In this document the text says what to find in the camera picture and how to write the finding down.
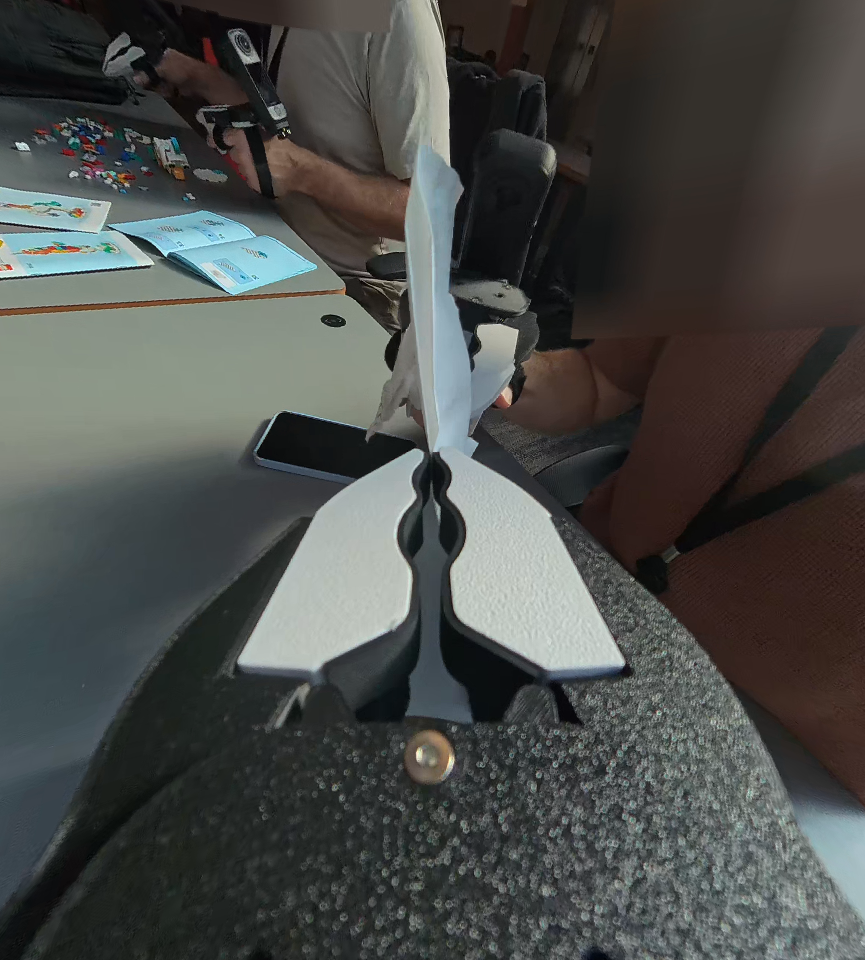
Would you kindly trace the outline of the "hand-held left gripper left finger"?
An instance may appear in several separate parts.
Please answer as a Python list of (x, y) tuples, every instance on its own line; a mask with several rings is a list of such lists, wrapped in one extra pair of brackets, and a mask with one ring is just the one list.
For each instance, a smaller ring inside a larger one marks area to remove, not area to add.
[(419, 505), (413, 449), (325, 502), (236, 660), (243, 673), (325, 681), (328, 670), (406, 625), (413, 568), (400, 526)]

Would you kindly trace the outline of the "colourful lego pile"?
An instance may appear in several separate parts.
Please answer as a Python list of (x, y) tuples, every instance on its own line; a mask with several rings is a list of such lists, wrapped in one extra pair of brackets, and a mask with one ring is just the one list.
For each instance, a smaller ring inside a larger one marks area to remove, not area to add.
[(191, 162), (179, 137), (157, 137), (101, 117), (68, 115), (32, 127), (19, 152), (50, 150), (65, 158), (72, 180), (105, 186), (117, 195), (151, 192), (157, 176), (179, 184), (191, 176)]

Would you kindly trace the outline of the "black smartphone blue case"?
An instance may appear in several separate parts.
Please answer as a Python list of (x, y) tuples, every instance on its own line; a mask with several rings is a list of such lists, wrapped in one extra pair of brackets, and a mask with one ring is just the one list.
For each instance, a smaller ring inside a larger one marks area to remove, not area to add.
[(270, 419), (265, 432), (253, 449), (260, 468), (324, 480), (355, 484), (368, 474), (417, 450), (409, 439), (281, 411)]

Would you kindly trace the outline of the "person's right forearm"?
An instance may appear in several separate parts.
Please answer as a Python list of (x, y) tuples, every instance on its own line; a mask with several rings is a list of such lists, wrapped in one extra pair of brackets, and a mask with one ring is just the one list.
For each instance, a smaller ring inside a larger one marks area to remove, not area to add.
[(584, 346), (531, 353), (491, 408), (527, 430), (564, 437), (606, 424), (641, 401), (641, 390), (625, 390), (606, 372), (597, 346)]

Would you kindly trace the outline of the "open blue instruction booklet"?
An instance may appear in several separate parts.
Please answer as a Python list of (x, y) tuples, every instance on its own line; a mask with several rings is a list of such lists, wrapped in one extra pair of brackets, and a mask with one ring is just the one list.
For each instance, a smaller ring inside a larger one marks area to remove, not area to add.
[(110, 228), (153, 244), (167, 258), (229, 295), (257, 292), (315, 272), (315, 263), (281, 240), (257, 236), (249, 226), (208, 210), (116, 223)]

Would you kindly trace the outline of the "black backpack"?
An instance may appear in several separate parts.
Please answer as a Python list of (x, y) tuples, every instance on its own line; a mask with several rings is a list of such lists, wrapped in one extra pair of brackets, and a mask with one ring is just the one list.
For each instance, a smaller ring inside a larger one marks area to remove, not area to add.
[(79, 11), (43, 0), (0, 0), (0, 98), (119, 106), (124, 79), (104, 75), (105, 28)]

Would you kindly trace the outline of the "black mesh office chair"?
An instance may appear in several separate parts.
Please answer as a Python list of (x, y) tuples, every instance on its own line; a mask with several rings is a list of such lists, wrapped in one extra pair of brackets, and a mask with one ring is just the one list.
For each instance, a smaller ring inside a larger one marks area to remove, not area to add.
[(626, 461), (633, 441), (622, 439), (569, 454), (540, 469), (527, 493), (557, 517), (578, 517), (587, 497)]

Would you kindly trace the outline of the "large plain white paper bag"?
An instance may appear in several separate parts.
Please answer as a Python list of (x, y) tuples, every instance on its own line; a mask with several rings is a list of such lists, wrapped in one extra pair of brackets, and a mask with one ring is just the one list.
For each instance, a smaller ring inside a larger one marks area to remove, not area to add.
[(477, 449), (471, 430), (514, 378), (517, 332), (484, 324), (484, 346), (470, 353), (451, 295), (453, 214), (461, 192), (450, 162), (420, 146), (406, 202), (406, 292), (400, 300), (410, 324), (368, 435), (406, 404), (422, 412), (430, 454), (451, 446), (471, 457)]

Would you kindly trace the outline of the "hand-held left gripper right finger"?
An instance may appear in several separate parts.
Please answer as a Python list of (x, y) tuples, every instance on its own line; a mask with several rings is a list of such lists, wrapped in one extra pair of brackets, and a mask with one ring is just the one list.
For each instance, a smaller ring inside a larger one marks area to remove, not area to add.
[(461, 629), (544, 681), (621, 673), (626, 664), (552, 513), (461, 449), (440, 450), (444, 522), (459, 523), (448, 572)]

